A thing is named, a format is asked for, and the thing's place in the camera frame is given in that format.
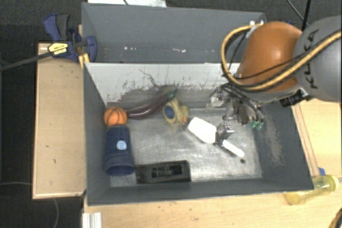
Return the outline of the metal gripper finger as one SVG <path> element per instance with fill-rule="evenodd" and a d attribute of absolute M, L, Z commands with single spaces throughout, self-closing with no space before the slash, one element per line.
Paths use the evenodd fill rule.
<path fill-rule="evenodd" d="M 230 123 L 223 124 L 223 139 L 227 140 L 235 131 L 232 129 Z"/>
<path fill-rule="evenodd" d="M 225 128 L 222 125 L 219 125 L 216 128 L 216 133 L 215 133 L 215 146 L 221 147 L 222 142 L 225 136 Z"/>

